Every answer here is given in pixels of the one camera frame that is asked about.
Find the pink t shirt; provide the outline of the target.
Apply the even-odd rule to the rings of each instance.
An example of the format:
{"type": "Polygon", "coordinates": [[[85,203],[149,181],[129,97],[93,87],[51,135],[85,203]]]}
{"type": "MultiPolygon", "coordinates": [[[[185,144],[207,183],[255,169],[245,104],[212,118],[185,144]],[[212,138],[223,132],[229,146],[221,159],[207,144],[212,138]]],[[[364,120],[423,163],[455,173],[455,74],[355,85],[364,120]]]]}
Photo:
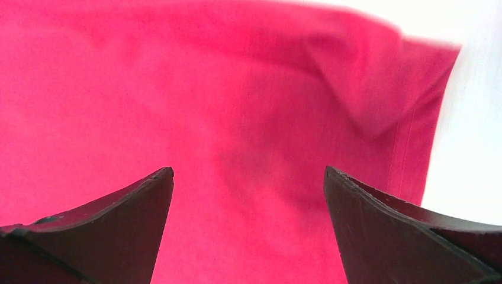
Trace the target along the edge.
{"type": "Polygon", "coordinates": [[[345,283],[324,169],[419,204],[458,54],[342,8],[2,1],[1,224],[170,166],[154,283],[345,283]]]}

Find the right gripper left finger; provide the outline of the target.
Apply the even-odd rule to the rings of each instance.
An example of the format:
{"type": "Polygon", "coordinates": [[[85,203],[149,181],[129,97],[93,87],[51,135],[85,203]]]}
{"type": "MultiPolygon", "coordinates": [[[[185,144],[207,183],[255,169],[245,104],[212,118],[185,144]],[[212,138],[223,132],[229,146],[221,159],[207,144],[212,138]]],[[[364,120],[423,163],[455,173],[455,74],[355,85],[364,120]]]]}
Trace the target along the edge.
{"type": "Polygon", "coordinates": [[[150,283],[173,177],[163,167],[74,209],[1,227],[1,282],[150,283]]]}

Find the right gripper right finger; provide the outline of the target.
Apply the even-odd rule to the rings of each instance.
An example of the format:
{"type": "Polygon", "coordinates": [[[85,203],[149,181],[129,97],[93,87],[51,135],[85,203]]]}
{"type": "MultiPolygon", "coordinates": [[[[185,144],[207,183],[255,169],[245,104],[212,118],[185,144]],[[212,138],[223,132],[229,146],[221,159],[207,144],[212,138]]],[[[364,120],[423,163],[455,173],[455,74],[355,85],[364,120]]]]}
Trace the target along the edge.
{"type": "Polygon", "coordinates": [[[501,227],[443,215],[328,166],[324,195],[349,283],[500,283],[501,227]]]}

